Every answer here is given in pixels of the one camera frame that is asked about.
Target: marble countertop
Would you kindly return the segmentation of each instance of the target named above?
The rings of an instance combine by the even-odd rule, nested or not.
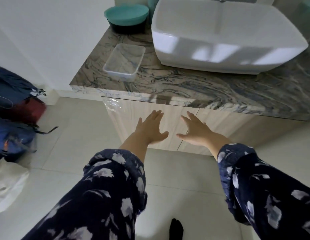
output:
[[[119,43],[142,45],[134,82],[118,81],[103,66]],[[295,59],[259,75],[203,72],[161,65],[150,29],[115,34],[109,28],[70,86],[75,92],[152,103],[310,120],[310,47]]]

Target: clear plastic container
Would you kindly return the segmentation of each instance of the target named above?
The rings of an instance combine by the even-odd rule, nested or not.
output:
[[[106,61],[103,70],[114,79],[133,81],[145,54],[145,47],[118,44]]]

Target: right hand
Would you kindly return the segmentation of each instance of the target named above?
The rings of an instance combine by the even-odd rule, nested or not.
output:
[[[203,123],[194,114],[187,111],[189,118],[181,116],[188,128],[187,134],[176,134],[176,136],[183,141],[187,141],[196,146],[207,146],[207,141],[213,137],[214,132],[209,129],[206,123]]]

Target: vessel sink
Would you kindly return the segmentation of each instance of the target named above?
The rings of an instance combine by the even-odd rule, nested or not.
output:
[[[163,65],[258,74],[308,47],[298,29],[270,5],[213,0],[160,0],[152,20]]]

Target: left hand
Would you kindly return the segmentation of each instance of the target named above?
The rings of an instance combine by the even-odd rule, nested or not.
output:
[[[139,118],[134,134],[141,136],[147,144],[156,144],[165,140],[168,137],[168,131],[159,132],[159,124],[163,116],[164,113],[161,110],[153,110],[144,122]]]

